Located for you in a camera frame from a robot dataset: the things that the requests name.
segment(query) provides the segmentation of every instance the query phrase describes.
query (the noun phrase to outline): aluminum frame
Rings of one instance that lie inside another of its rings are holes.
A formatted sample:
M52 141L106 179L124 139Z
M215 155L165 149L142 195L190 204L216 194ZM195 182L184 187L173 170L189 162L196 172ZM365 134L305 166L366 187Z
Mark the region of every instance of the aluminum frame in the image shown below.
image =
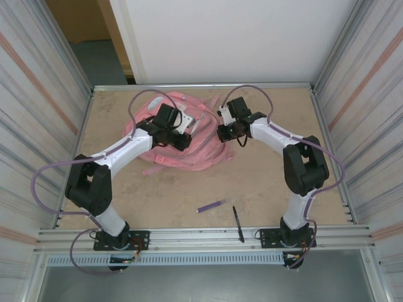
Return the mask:
M154 89L231 89L243 83L233 84L168 84L168 85L138 85L138 86L96 86L94 91L134 91L147 88ZM316 96L311 90L309 83L254 83L260 88L307 88L310 90L310 97L312 104L315 108L315 113L321 128L323 138L326 146L332 151L331 140L326 124L324 123L323 115ZM81 129L77 148L78 151L82 137L84 135L86 123L88 121L89 112L93 103L93 98L88 106L86 119ZM340 171L335 166L336 163L332 161L333 170L336 177L339 177ZM343 183L339 188L341 197L343 199L344 212L347 217L354 220L353 209L349 206L351 200L348 188ZM253 252L261 253L267 251L260 247L259 241L254 238L254 233L258 227L243 228L246 244L240 243L238 240L237 228L192 228L192 229L153 229L151 230L150 249L143 251L145 254L160 254L167 253L203 253L203 252ZM33 261L29 271L31 278L27 282L21 294L20 301L36 301L40 294L43 279L49 257L52 255L65 255L69 253L72 239L82 230L42 230L38 237L38 244L34 249ZM315 250L345 250L345 249L358 249L361 251L363 263L371 283L372 291L376 302L391 301L390 294L385 289L384 276L379 272L376 267L375 257L375 244L373 243L370 230L366 225L331 225L331 226L318 226L317 233L318 246L312 249ZM83 235L76 243L74 254L98 254L105 255L105 252L94 252L93 239L89 234ZM287 251L293 249L273 249L272 251ZM108 252L108 254L124 254L124 252Z

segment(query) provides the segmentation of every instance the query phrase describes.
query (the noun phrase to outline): pen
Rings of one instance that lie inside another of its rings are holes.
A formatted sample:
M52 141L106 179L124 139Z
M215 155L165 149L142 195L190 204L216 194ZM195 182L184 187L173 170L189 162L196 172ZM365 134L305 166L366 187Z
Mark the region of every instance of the pen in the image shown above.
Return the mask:
M237 210L235 210L235 206L233 206L232 209L234 210L235 220L237 221L239 240L240 240L242 243L244 243L244 242L245 242L244 234L242 233L241 224L239 223Z

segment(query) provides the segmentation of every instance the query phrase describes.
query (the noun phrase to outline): corrugated metal panel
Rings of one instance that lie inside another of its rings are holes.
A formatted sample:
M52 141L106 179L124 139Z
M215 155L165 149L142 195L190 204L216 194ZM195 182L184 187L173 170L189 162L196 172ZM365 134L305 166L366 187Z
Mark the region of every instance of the corrugated metal panel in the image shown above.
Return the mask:
M352 207L403 297L403 1L373 1L317 84Z
M40 228L53 216L30 193L39 167L70 159L91 88L42 1L0 4L0 299L16 301ZM45 204L60 203L66 169L39 177Z

